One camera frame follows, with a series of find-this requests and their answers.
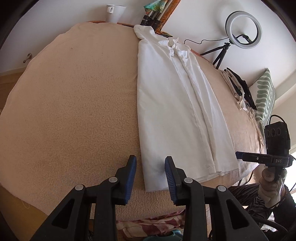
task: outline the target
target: folded cloth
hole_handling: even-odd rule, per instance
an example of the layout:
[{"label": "folded cloth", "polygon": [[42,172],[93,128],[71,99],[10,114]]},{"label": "folded cloth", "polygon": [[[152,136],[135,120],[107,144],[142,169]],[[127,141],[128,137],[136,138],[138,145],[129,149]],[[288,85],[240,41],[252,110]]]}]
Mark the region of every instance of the folded cloth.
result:
[{"label": "folded cloth", "polygon": [[158,234],[167,234],[176,228],[184,228],[185,211],[178,211],[154,218],[135,221],[117,221],[116,227],[127,238],[147,237]]},{"label": "folded cloth", "polygon": [[220,70],[220,73],[227,83],[229,89],[231,90],[233,96],[238,100],[237,106],[240,110],[244,110],[248,113],[249,117],[251,119],[255,116],[255,110],[257,109],[256,106],[254,109],[253,105],[250,105],[249,103],[253,102],[252,95],[249,93],[248,86],[243,88],[241,85],[241,82],[243,80],[240,79],[240,77],[234,73],[231,69],[227,68],[224,71]]},{"label": "folded cloth", "polygon": [[150,26],[134,31],[141,39],[137,106],[146,191],[168,188],[166,156],[199,182],[237,169],[221,108],[190,48]]}]

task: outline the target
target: black cable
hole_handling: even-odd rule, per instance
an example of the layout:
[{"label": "black cable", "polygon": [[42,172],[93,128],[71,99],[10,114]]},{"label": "black cable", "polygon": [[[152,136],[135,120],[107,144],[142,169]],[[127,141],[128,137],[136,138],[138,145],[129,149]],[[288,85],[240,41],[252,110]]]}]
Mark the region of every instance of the black cable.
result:
[{"label": "black cable", "polygon": [[209,237],[208,237],[208,240],[209,241],[212,241],[213,240],[213,237],[212,236],[213,236],[213,230],[211,230],[210,233],[209,233]]},{"label": "black cable", "polygon": [[191,42],[194,42],[194,43],[196,43],[196,44],[202,44],[203,41],[214,42],[214,41],[220,41],[220,40],[224,40],[224,39],[217,39],[217,40],[207,40],[207,39],[203,39],[200,43],[194,42],[194,41],[192,41],[192,40],[190,40],[190,39],[185,39],[185,40],[184,40],[184,44],[185,44],[185,42],[186,42],[187,40],[188,40],[188,41],[191,41]]},{"label": "black cable", "polygon": [[249,181],[251,180],[252,176],[253,176],[253,172],[251,173],[251,176],[250,176],[249,180],[248,180],[246,183],[244,183],[243,185],[246,185],[246,184],[248,184],[248,183],[249,183]]},{"label": "black cable", "polygon": [[278,201],[275,205],[273,205],[273,206],[271,206],[271,207],[269,207],[268,209],[273,209],[275,206],[277,206],[279,203],[281,202],[281,200],[280,201]]},{"label": "black cable", "polygon": [[295,241],[296,237],[296,219],[294,220],[294,223],[289,228],[288,233],[281,239],[281,241]]},{"label": "black cable", "polygon": [[272,221],[269,221],[269,220],[266,220],[266,219],[260,218],[260,217],[255,217],[255,216],[251,216],[251,217],[255,220],[255,222],[266,224],[266,225],[273,227],[276,230],[282,232],[283,234],[288,233],[288,230],[286,230],[285,227],[283,227],[282,225],[279,225],[278,223],[275,223],[275,222],[272,222]]},{"label": "black cable", "polygon": [[236,38],[239,38],[239,37],[241,37],[241,36],[245,36],[244,34],[240,34],[239,36],[237,36]]},{"label": "black cable", "polygon": [[295,187],[296,183],[294,184],[294,186],[289,190],[289,192],[293,191],[293,188]]},{"label": "black cable", "polygon": [[271,118],[273,116],[276,116],[277,118],[280,118],[285,123],[284,119],[282,117],[280,117],[279,115],[271,115],[270,118],[269,118],[269,124],[270,124]]}]

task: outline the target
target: pillow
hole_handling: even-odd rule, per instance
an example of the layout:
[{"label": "pillow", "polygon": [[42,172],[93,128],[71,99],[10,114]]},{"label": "pillow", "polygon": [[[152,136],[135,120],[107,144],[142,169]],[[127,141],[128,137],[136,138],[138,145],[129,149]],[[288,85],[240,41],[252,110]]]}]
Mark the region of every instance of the pillow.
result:
[{"label": "pillow", "polygon": [[257,107],[255,119],[264,136],[264,127],[271,116],[275,102],[275,89],[269,69],[250,87],[250,92]]}]

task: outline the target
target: black fabric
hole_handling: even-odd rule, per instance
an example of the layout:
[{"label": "black fabric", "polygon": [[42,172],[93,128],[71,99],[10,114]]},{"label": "black fabric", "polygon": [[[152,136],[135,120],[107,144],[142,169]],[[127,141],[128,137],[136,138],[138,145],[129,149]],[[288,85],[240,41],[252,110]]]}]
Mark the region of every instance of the black fabric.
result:
[{"label": "black fabric", "polygon": [[[265,207],[264,201],[258,196],[258,189],[259,183],[254,183],[244,186],[232,186],[229,191],[241,205],[248,206],[246,210],[250,215],[268,219],[271,212],[273,212],[274,221],[289,231],[288,234],[292,238],[287,240],[296,240],[296,204],[288,192],[288,188],[285,186],[286,194],[283,202],[272,210]],[[269,241],[280,241],[283,238],[283,234],[279,231],[272,232],[268,230],[264,233]]]},{"label": "black fabric", "polygon": [[14,233],[11,231],[2,213],[0,212],[0,240],[5,241],[19,241]]},{"label": "black fabric", "polygon": [[232,83],[233,88],[235,89],[235,92],[239,95],[242,96],[242,92],[240,91],[240,89],[235,85],[235,83],[233,83],[233,81],[230,79],[230,82]]},{"label": "black fabric", "polygon": [[251,108],[253,108],[254,110],[257,110],[257,107],[256,107],[256,105],[255,105],[255,103],[253,101],[253,98],[252,98],[252,95],[251,95],[251,92],[249,90],[249,87],[248,87],[247,83],[244,80],[242,80],[242,78],[238,74],[233,72],[230,68],[227,68],[227,69],[234,75],[234,77],[237,79],[237,81],[242,86],[242,88],[244,90],[244,98],[248,102],[249,106]]}]

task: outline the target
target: white wall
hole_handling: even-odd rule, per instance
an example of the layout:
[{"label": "white wall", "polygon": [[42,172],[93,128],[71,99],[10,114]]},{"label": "white wall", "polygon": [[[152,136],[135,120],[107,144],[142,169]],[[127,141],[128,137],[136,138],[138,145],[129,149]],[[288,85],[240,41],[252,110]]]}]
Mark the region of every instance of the white wall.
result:
[{"label": "white wall", "polygon": [[[296,93],[288,98],[285,102],[274,109],[272,114],[281,116],[288,125],[289,134],[291,138],[291,152],[296,151]],[[280,121],[278,118],[273,117],[272,123]]]},{"label": "white wall", "polygon": [[[16,24],[0,50],[0,73],[26,66],[22,61],[28,53],[36,56],[58,34],[79,22],[104,20],[106,4],[125,5],[127,9],[120,20],[138,24],[145,14],[143,6],[153,0],[39,0]],[[296,43],[282,21],[260,0],[181,0],[163,30],[181,41],[189,38],[219,39],[226,37],[224,25],[227,16],[236,10],[254,15],[263,29],[262,42],[253,49],[231,46],[221,69],[229,67],[248,83],[253,83],[265,68],[271,71],[277,87],[296,68]],[[248,19],[237,20],[237,33],[254,37],[256,29]],[[202,53],[223,45],[220,42],[189,44]],[[205,56],[209,60],[214,55]]]},{"label": "white wall", "polygon": [[127,6],[120,22],[139,24],[151,0],[39,0],[16,24],[0,50],[0,73],[25,67],[59,34],[76,23],[105,21],[106,4]]},{"label": "white wall", "polygon": [[284,103],[296,93],[296,71],[276,88],[276,102],[274,108]]},{"label": "white wall", "polygon": [[[296,42],[278,16],[260,0],[181,0],[163,31],[179,37],[181,41],[191,39],[221,39],[227,37],[225,21],[234,11],[246,11],[258,19],[263,31],[261,43],[253,49],[241,49],[232,45],[222,62],[220,69],[229,67],[248,84],[252,84],[265,68],[269,68],[274,86],[294,72],[296,68]],[[256,36],[253,22],[241,17],[237,19],[235,33],[247,34],[251,39]],[[219,42],[203,42],[201,45],[186,42],[193,50],[203,53],[222,46]],[[218,52],[206,57],[213,61]]]}]

